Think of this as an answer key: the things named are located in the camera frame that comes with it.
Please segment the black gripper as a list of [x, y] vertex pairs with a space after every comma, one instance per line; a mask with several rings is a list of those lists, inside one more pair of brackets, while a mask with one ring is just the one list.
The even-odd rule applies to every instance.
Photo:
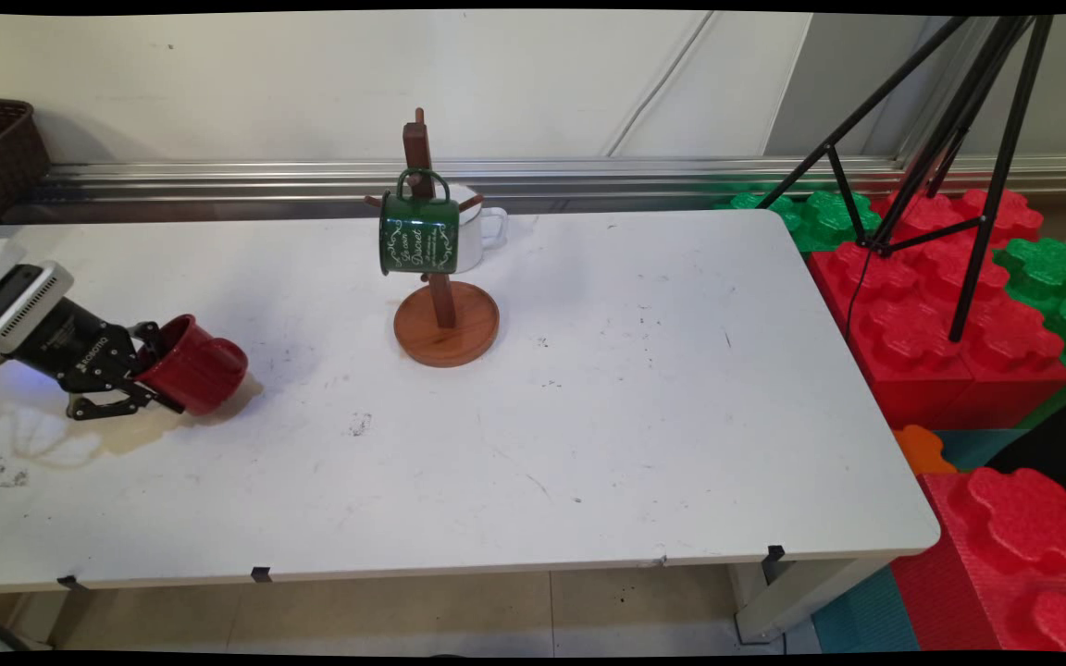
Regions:
[[[141, 344], [138, 350], [134, 341]], [[183, 405], [159, 389], [135, 381], [141, 364], [165, 357], [165, 342], [154, 321], [124, 327], [63, 298], [11, 353], [68, 394], [65, 415], [72, 421], [136, 415], [148, 406], [185, 413]]]

